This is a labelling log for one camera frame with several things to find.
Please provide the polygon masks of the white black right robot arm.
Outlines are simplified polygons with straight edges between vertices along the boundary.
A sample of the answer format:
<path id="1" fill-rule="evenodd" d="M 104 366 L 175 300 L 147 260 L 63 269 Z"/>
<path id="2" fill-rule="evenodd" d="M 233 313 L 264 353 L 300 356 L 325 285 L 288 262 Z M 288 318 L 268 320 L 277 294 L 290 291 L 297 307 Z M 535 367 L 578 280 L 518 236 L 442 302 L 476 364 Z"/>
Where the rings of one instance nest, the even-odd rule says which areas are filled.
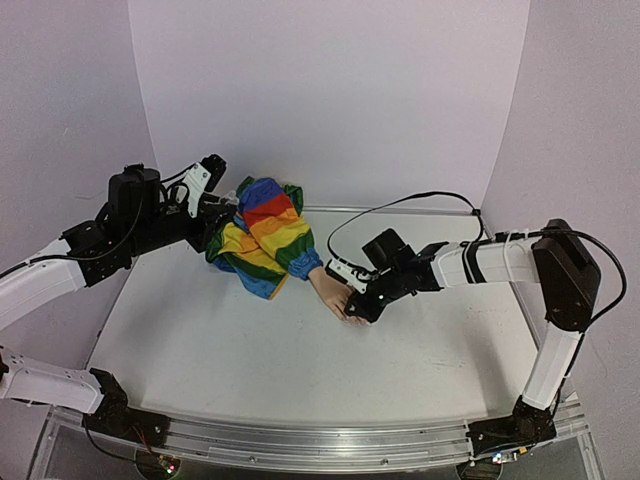
<path id="1" fill-rule="evenodd" d="M 524 390 L 510 415 L 473 422 L 468 435 L 480 452 L 555 437 L 556 403 L 592 323 L 601 281 L 599 266 L 567 222 L 554 219 L 540 232 L 433 243 L 419 252 L 387 229 L 363 251 L 371 270 L 338 259 L 326 270 L 354 290 L 347 314 L 369 323 L 407 295 L 490 283 L 539 285 L 547 328 Z"/>

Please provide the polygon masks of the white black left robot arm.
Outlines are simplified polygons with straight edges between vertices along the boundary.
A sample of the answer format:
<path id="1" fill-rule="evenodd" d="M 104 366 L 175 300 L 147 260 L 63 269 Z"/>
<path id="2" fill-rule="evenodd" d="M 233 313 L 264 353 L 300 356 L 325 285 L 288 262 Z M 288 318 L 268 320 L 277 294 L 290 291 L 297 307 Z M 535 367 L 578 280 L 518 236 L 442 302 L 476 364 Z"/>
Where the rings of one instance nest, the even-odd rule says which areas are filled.
<path id="1" fill-rule="evenodd" d="M 142 164 L 112 176 L 108 198 L 92 220 L 64 231 L 44 249 L 1 274 L 1 326 L 39 307 L 130 269 L 147 253 L 185 241 L 197 253 L 235 213 L 214 193 L 226 162 L 210 155 L 164 179 Z M 70 370 L 1 351 L 1 396 L 94 413 L 116 437 L 131 433 L 133 411 L 108 372 Z"/>

